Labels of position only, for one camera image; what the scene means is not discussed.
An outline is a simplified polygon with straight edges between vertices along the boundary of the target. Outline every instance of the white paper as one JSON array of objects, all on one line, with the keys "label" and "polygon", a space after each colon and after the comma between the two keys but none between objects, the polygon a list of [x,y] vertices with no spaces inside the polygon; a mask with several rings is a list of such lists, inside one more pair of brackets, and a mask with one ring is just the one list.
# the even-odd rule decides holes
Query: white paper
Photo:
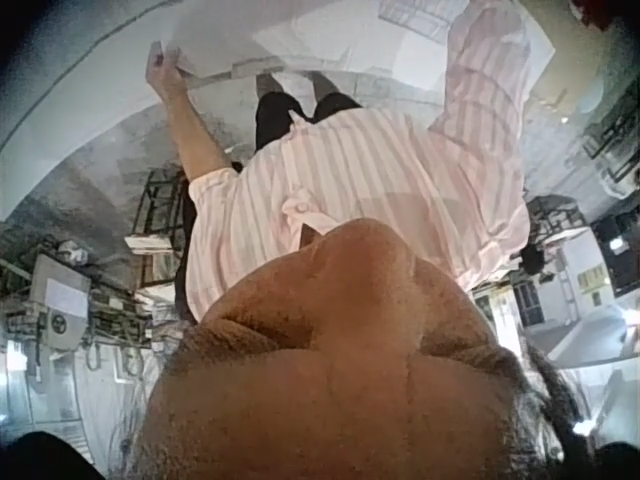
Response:
[{"label": "white paper", "polygon": [[80,318],[87,318],[89,313],[88,294],[60,283],[53,278],[47,279],[44,304],[54,310]]}]

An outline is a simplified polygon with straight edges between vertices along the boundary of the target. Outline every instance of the ceiling light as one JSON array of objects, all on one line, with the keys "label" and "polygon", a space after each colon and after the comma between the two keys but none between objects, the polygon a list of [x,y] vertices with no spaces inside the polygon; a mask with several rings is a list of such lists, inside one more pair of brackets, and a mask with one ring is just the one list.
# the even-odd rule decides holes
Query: ceiling light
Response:
[{"label": "ceiling light", "polygon": [[616,237],[609,242],[609,248],[611,250],[618,250],[622,247],[624,247],[624,240],[620,237]]},{"label": "ceiling light", "polygon": [[581,435],[583,437],[588,437],[593,432],[593,429],[596,428],[596,422],[587,418],[582,422],[578,422],[573,427],[573,433],[576,435]]},{"label": "ceiling light", "polygon": [[628,327],[640,325],[640,312],[637,310],[622,310],[622,318]]}]

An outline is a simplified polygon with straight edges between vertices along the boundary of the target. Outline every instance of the forearm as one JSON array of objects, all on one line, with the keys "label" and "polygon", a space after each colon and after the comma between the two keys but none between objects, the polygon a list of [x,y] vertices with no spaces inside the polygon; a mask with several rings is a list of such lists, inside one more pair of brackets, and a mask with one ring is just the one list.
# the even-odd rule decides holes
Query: forearm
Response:
[{"label": "forearm", "polygon": [[190,182],[207,173],[231,167],[223,148],[207,130],[186,92],[171,98],[165,106],[171,138]]}]

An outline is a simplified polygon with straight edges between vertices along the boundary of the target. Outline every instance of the window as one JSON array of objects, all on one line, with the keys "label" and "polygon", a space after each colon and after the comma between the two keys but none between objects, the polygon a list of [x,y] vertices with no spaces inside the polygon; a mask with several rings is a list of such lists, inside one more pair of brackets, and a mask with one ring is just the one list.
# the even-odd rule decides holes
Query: window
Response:
[{"label": "window", "polygon": [[542,313],[538,290],[535,284],[532,281],[527,281],[514,285],[513,292],[516,296],[516,302],[518,303],[522,325],[531,327],[539,323],[544,323],[544,313]]}]

